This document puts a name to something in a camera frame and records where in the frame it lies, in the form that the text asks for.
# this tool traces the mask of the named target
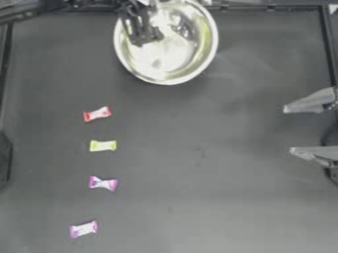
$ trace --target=silver bowl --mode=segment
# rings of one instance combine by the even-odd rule
[[[192,79],[208,66],[218,47],[214,19],[193,0],[171,0],[157,4],[151,24],[160,28],[164,39],[131,44],[117,20],[113,46],[117,57],[131,73],[145,82],[173,85]]]

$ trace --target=candy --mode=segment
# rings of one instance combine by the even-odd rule
[[[91,122],[99,118],[107,118],[111,116],[111,110],[108,107],[103,107],[101,109],[93,112],[83,112],[84,122]]]
[[[97,232],[97,221],[93,220],[87,224],[83,225],[72,225],[69,227],[69,237],[76,238],[84,234],[88,233],[96,233]]]
[[[97,151],[104,151],[104,150],[116,150],[116,140],[111,141],[97,141],[97,140],[91,140],[89,141],[89,151],[91,152],[97,152]]]
[[[89,189],[92,188],[105,188],[111,192],[116,190],[117,187],[117,179],[101,180],[95,176],[89,176]]]

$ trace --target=black table surface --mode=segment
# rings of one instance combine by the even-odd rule
[[[1,253],[336,250],[338,189],[287,154],[318,145],[334,116],[282,114],[330,86],[316,13],[214,17],[215,59],[171,87],[120,65],[113,15],[56,14],[14,27]],[[105,105],[112,118],[85,124],[81,112]],[[89,153],[91,139],[116,139],[117,151]],[[116,192],[89,190],[89,175],[117,178]],[[93,219],[97,234],[68,238]]]

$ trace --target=candy wrapper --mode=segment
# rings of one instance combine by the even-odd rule
[[[97,111],[93,112],[83,112],[84,122],[88,123],[96,119],[107,118],[111,116],[111,110],[108,107],[103,107]]]
[[[87,224],[83,225],[72,225],[69,227],[69,237],[76,238],[84,234],[88,233],[96,233],[97,232],[97,221],[93,220]]]
[[[117,187],[117,179],[101,180],[95,176],[89,176],[89,189],[92,188],[105,188],[111,192],[116,190]]]
[[[97,151],[104,151],[104,150],[116,150],[116,140],[111,141],[97,141],[97,140],[91,140],[89,141],[89,151],[91,152],[97,152]]]

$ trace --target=green candy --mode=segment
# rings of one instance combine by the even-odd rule
[[[104,150],[116,150],[116,140],[111,141],[97,141],[97,140],[91,140],[89,141],[89,151],[91,152],[97,152],[97,151],[104,151]]]

